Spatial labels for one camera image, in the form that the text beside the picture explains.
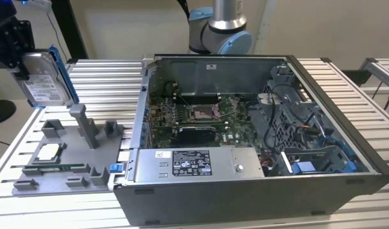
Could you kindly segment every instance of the white connector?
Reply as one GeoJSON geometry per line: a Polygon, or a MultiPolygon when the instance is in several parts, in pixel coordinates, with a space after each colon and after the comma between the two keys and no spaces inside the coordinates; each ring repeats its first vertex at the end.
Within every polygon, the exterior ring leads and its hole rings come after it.
{"type": "Polygon", "coordinates": [[[52,1],[51,0],[28,0],[22,3],[24,6],[34,7],[46,13],[50,13],[52,9],[52,1]]]}

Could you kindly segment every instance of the sticker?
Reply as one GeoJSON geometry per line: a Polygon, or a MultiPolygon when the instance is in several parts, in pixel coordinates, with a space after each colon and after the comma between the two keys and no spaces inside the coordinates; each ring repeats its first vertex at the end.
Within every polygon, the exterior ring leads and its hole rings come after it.
{"type": "Polygon", "coordinates": [[[35,101],[62,101],[59,90],[50,75],[30,75],[24,81],[35,101]]]}
{"type": "Polygon", "coordinates": [[[237,0],[237,15],[242,13],[242,0],[237,0]]]}
{"type": "Polygon", "coordinates": [[[173,162],[173,175],[176,177],[213,175],[209,150],[174,151],[173,162]]]}
{"type": "Polygon", "coordinates": [[[157,151],[155,158],[170,158],[172,151],[157,151]]]}
{"type": "Polygon", "coordinates": [[[208,64],[206,65],[206,70],[216,70],[217,69],[217,64],[208,64]]]}
{"type": "Polygon", "coordinates": [[[61,168],[39,168],[40,172],[59,172],[61,168]]]}

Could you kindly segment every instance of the warning label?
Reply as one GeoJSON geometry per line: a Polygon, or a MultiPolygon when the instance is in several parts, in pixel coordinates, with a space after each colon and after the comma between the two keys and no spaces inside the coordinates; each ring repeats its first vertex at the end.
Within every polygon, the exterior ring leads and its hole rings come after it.
{"type": "Polygon", "coordinates": [[[209,150],[174,151],[174,176],[210,176],[212,160],[209,150]]]}

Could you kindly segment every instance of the aluminum extrusion table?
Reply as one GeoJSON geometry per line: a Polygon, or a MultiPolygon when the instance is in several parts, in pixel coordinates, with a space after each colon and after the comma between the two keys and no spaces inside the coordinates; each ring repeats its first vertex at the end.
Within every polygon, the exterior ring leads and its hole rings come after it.
{"type": "MultiPolygon", "coordinates": [[[[317,83],[389,165],[389,115],[353,84],[332,62],[300,59],[317,83]]],[[[125,125],[119,162],[129,159],[134,113],[141,88],[141,61],[79,60],[69,72],[87,116],[101,124],[117,119],[125,125]]],[[[0,228],[121,228],[130,227],[115,195],[109,193],[19,198],[12,196],[43,133],[47,119],[77,125],[65,107],[36,110],[0,159],[0,228]]],[[[331,216],[269,219],[248,222],[172,226],[205,228],[389,228],[389,184],[373,195],[359,196],[331,216]]]]}
{"type": "Polygon", "coordinates": [[[361,70],[368,70],[375,77],[389,87],[389,59],[368,58],[361,67],[361,70]]]}

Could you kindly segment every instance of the green circuit board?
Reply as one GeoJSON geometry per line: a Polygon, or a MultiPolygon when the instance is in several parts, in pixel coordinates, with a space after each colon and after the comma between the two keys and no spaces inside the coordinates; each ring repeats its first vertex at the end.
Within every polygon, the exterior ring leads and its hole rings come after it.
{"type": "Polygon", "coordinates": [[[261,145],[246,113],[245,102],[234,95],[221,96],[216,104],[174,104],[163,100],[151,106],[151,134],[154,148],[190,147],[180,145],[178,131],[182,127],[216,128],[216,140],[202,147],[261,145]]]}

